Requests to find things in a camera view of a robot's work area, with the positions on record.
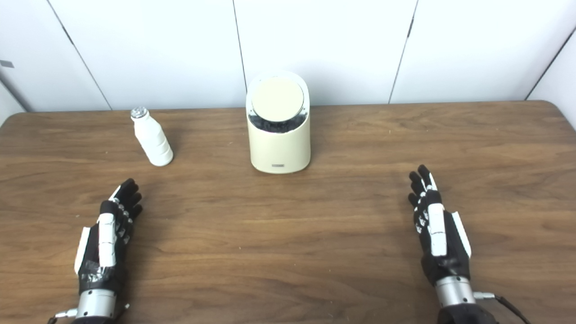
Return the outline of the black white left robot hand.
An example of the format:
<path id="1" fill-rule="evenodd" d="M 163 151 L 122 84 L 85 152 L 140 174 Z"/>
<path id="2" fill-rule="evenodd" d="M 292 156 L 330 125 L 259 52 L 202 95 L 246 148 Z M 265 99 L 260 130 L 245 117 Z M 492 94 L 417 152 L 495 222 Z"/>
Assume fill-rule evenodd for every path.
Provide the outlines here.
<path id="1" fill-rule="evenodd" d="M 78 293 L 103 289 L 120 294 L 126 284 L 127 247 L 143 210 L 142 194 L 132 178 L 120 184 L 99 206 L 98 219 L 82 229 L 74 269 Z"/>

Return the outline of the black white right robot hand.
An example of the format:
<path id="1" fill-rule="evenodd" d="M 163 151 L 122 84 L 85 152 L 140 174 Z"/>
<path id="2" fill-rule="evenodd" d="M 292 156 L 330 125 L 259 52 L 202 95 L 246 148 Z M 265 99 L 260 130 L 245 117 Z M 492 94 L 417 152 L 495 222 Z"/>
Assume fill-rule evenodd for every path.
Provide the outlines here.
<path id="1" fill-rule="evenodd" d="M 471 246 L 457 212 L 447 211 L 434 177 L 425 165 L 409 173 L 408 200 L 419 236 L 424 275 L 435 285 L 447 277 L 471 279 Z"/>

